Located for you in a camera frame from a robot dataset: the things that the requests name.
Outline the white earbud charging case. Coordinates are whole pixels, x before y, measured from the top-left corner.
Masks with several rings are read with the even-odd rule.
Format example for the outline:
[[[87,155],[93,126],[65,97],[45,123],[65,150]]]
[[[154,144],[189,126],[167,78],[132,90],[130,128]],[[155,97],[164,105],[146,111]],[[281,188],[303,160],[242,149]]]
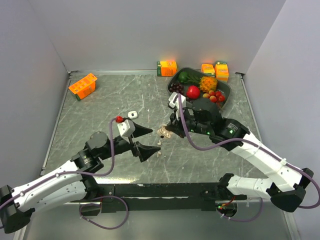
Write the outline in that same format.
[[[127,114],[127,117],[128,117],[130,120],[137,119],[137,118],[138,118],[138,112],[135,111],[135,110],[129,111],[128,114]]]

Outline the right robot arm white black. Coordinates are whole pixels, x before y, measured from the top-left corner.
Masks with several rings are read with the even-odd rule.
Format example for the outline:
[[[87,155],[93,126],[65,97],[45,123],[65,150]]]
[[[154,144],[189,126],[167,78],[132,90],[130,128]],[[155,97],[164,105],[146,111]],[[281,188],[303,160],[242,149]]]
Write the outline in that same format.
[[[226,173],[218,187],[223,199],[240,195],[261,198],[289,213],[303,208],[306,188],[314,183],[314,173],[310,169],[288,163],[239,121],[222,117],[218,107],[207,98],[199,98],[187,107],[186,98],[174,92],[168,99],[168,107],[173,113],[167,130],[187,138],[200,151],[222,147],[264,174],[264,178],[248,178]]]

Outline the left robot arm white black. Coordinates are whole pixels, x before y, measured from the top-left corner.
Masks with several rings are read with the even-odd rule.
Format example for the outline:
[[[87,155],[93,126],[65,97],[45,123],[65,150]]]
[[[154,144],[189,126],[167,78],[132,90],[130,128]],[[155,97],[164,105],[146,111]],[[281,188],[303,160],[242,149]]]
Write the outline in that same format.
[[[109,175],[115,166],[115,156],[130,151],[141,162],[160,150],[134,142],[134,138],[152,133],[152,129],[126,118],[117,122],[119,135],[94,132],[84,148],[55,170],[17,187],[0,188],[0,222],[6,234],[14,233],[29,224],[33,215],[67,202],[93,201],[99,195],[95,177],[103,168],[103,160],[111,159]]]

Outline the beige earbud charging case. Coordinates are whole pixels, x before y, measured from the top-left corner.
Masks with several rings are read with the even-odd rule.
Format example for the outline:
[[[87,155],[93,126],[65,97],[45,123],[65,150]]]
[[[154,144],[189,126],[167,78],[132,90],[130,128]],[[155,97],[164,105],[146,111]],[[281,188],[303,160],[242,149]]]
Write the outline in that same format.
[[[173,132],[166,129],[166,126],[163,125],[157,130],[157,134],[161,139],[170,139],[173,135]]]

